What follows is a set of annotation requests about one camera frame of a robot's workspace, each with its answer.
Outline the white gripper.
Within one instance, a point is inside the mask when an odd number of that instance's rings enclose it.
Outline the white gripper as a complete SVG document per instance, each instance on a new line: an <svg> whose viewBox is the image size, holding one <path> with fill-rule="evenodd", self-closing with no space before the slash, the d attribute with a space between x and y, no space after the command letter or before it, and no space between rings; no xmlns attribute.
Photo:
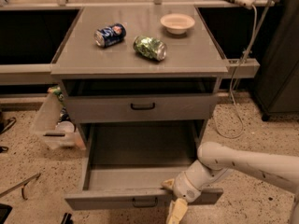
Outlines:
<svg viewBox="0 0 299 224"><path fill-rule="evenodd" d="M166 224L179 224L187 213L188 203L193 203L201 195L201 190L191 183L184 172L175 179L163 181L161 186L164 189L173 190L177 197L170 203Z"/></svg>

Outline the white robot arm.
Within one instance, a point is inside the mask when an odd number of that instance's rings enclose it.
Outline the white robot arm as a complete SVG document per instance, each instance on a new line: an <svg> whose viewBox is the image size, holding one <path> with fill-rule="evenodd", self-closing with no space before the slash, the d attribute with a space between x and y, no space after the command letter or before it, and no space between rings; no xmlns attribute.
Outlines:
<svg viewBox="0 0 299 224"><path fill-rule="evenodd" d="M222 180L233 170L293 193L289 224L299 224L298 157L236 150L215 142L201 144L191 166L162 183L176 197L170 203L166 224L179 224L188 204L197 200L206 186Z"/></svg>

